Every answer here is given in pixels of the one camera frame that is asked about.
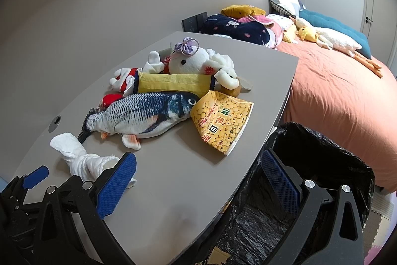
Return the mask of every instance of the orange bedsheet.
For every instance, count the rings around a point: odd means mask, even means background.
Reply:
[[[373,57],[380,79],[353,58],[307,41],[277,49],[299,57],[285,121],[324,134],[371,166],[378,186],[397,190],[397,81],[390,70]]]

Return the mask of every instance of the door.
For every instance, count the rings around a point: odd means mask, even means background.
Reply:
[[[397,0],[367,0],[363,33],[368,36],[371,54],[391,65],[397,28]]]

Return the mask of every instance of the fish plush toy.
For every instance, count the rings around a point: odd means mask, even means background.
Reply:
[[[101,132],[102,139],[118,133],[126,147],[139,150],[140,138],[163,134],[188,119],[198,100],[197,95],[184,91],[133,94],[116,100],[106,110],[92,108],[78,140],[84,143],[94,131]]]

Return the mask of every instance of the checkered pillow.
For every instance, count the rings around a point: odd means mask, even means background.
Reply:
[[[299,0],[270,0],[272,8],[274,8],[282,16],[299,17],[299,12],[306,7]]]

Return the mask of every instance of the desk surface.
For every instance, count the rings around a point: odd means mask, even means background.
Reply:
[[[114,213],[105,221],[122,248],[137,265],[162,265],[189,246],[217,216],[255,160],[289,90],[298,58],[238,40],[205,34],[175,32],[134,54],[89,86],[61,113],[53,133],[47,130],[35,141],[15,175],[28,174],[46,165],[50,175],[33,190],[26,203],[41,201],[45,189],[59,186],[70,176],[60,154],[50,147],[58,134],[78,135],[84,117],[109,91],[109,79],[122,67],[143,67],[152,50],[163,50],[170,42],[192,36],[204,48],[228,54],[236,73],[253,85],[239,98],[255,103],[250,120],[232,153],[225,157],[204,143],[191,119],[165,134],[142,140],[135,153],[136,186],[122,196]],[[99,133],[84,146],[88,153],[121,157],[127,148],[118,135],[102,141]],[[82,241],[90,256],[97,258],[88,236],[76,219]]]

